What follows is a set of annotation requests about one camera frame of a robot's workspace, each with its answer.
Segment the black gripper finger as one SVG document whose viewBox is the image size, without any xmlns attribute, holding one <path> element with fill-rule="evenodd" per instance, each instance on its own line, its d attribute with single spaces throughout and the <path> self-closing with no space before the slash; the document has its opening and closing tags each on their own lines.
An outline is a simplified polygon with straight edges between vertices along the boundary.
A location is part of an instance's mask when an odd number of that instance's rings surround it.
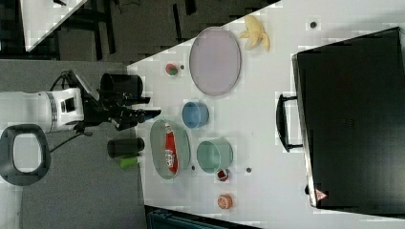
<svg viewBox="0 0 405 229">
<path fill-rule="evenodd" d="M 137 97 L 128 99 L 128 106 L 138 105 L 138 104 L 148 104 L 151 97 Z"/>
<path fill-rule="evenodd" d="M 161 114 L 161 110 L 141 110 L 139 112 L 139 121 L 145 122 L 149 119 L 153 119 Z"/>
</svg>

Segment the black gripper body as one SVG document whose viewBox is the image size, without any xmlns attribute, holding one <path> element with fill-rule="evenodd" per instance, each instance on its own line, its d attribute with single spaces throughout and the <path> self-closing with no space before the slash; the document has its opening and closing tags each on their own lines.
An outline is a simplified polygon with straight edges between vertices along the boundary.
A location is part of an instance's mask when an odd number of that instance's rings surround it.
<svg viewBox="0 0 405 229">
<path fill-rule="evenodd" d="M 90 93 L 81 92 L 84 119 L 75 122 L 76 131 L 84 131 L 88 127 L 98 126 L 103 122 L 111 122 L 117 131 L 133 128 L 140 123 L 139 112 L 142 109 L 132 110 L 128 106 L 128 99 L 134 97 L 129 93 L 114 93 L 102 91 L 99 100 Z"/>
</svg>

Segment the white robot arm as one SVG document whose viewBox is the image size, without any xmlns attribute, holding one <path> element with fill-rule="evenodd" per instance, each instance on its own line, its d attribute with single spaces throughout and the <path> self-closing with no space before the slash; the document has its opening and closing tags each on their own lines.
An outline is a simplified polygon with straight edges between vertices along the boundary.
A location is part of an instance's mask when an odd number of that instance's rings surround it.
<svg viewBox="0 0 405 229">
<path fill-rule="evenodd" d="M 132 110 L 135 99 L 100 102 L 79 88 L 53 92 L 2 92 L 1 130 L 16 125 L 37 125 L 44 133 L 76 130 L 111 122 L 118 131 L 160 115 L 161 110 Z"/>
</svg>

